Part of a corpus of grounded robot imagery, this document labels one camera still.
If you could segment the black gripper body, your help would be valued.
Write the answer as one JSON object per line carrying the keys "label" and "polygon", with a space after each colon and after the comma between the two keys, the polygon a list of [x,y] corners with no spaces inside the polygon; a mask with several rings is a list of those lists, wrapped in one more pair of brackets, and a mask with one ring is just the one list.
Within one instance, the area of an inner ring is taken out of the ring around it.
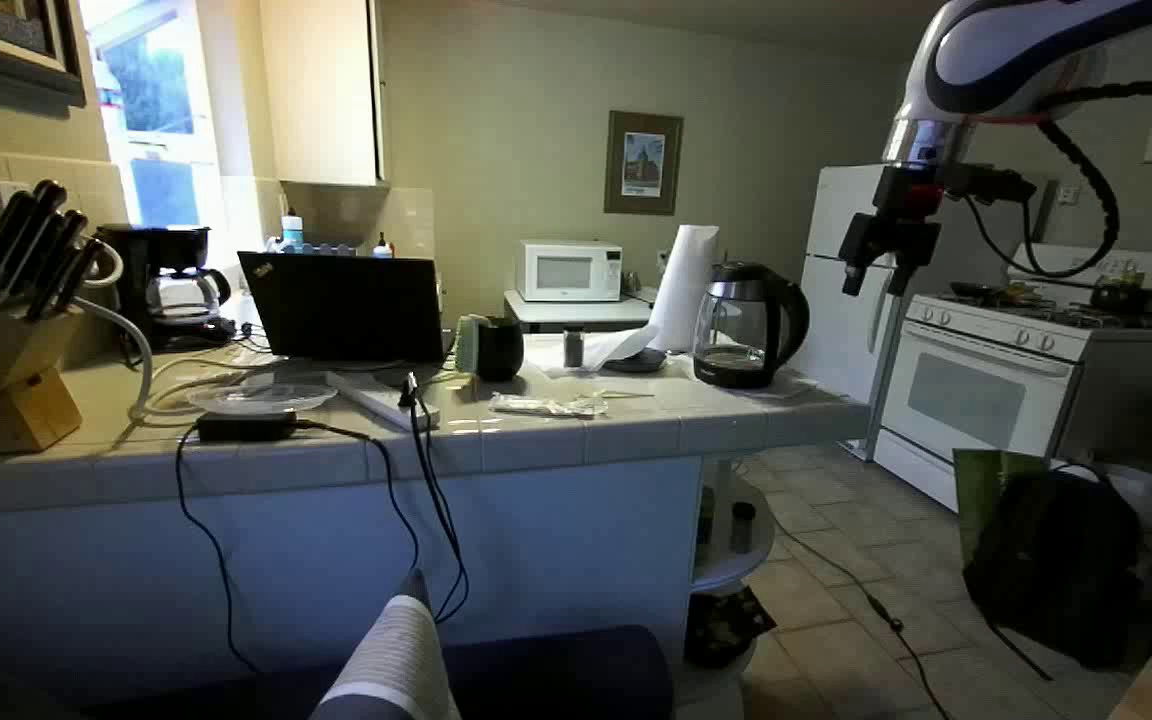
{"label": "black gripper body", "polygon": [[897,167],[885,164],[875,191],[871,191],[871,206],[856,212],[838,247],[838,260],[846,266],[846,260],[866,266],[879,255],[893,255],[902,266],[924,266],[936,251],[936,206],[945,200],[945,178],[929,167]]}

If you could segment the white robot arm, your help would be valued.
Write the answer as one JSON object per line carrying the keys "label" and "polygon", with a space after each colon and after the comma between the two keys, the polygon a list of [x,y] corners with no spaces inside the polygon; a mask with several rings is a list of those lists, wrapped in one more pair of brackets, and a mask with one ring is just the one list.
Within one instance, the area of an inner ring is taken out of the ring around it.
{"label": "white robot arm", "polygon": [[1152,26],[1152,0],[945,0],[909,63],[871,206],[850,216],[838,244],[838,293],[856,296],[866,262],[893,255],[887,293],[901,296],[931,260],[931,212],[971,174],[961,151],[975,125],[1034,125],[1083,173],[1103,212],[1103,240],[1088,255],[1098,262],[1120,240],[1120,200],[1054,117],[1152,95],[1152,81],[1096,83],[1098,49],[1140,26]]}

